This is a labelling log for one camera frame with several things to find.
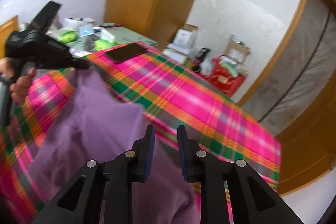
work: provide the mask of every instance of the human hand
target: human hand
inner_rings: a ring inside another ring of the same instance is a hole
[[[3,58],[0,60],[0,75],[5,74],[7,78],[14,76],[14,70],[11,68],[11,62],[9,58]],[[32,80],[35,77],[36,69],[29,70],[27,76],[20,77],[16,83],[10,86],[11,96],[13,101],[18,105],[23,105],[25,97],[28,95],[28,89],[32,85]]]

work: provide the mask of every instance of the black smartphone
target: black smartphone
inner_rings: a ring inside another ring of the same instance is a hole
[[[127,46],[116,48],[114,50],[105,52],[105,54],[116,64],[125,62],[133,57],[147,52],[145,47],[140,46],[137,43],[131,43]]]

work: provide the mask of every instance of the plaid bed sheet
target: plaid bed sheet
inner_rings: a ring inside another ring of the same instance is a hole
[[[162,55],[155,48],[122,64],[105,51],[87,56],[115,97],[144,106],[146,118],[172,158],[178,160],[176,130],[187,133],[202,149],[221,160],[246,160],[274,189],[278,183],[281,146],[252,117],[210,83]],[[46,133],[71,97],[71,69],[52,71],[36,79],[23,107],[0,134],[0,195],[21,223],[29,223],[45,204],[27,169]],[[196,193],[199,185],[195,184]],[[229,212],[232,221],[231,207]]]

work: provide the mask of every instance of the metal rivet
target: metal rivet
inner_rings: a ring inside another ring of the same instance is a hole
[[[87,163],[86,163],[86,166],[89,167],[89,168],[92,168],[92,167],[95,167],[97,164],[97,162],[95,160],[89,160]]]
[[[206,153],[205,151],[203,151],[203,150],[198,150],[198,151],[196,152],[196,155],[197,155],[198,157],[200,157],[200,158],[203,158],[203,157],[205,157],[205,156],[207,155],[207,153]]]
[[[246,161],[244,160],[237,160],[236,161],[236,164],[239,166],[239,167],[244,167],[246,165]]]
[[[128,157],[128,158],[132,158],[135,156],[135,152],[132,151],[132,150],[129,150],[125,153],[125,156]]]

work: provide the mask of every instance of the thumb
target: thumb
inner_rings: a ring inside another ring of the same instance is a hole
[[[8,57],[0,59],[0,75],[2,74],[4,74],[7,78],[11,78],[15,74],[11,67],[11,60]]]

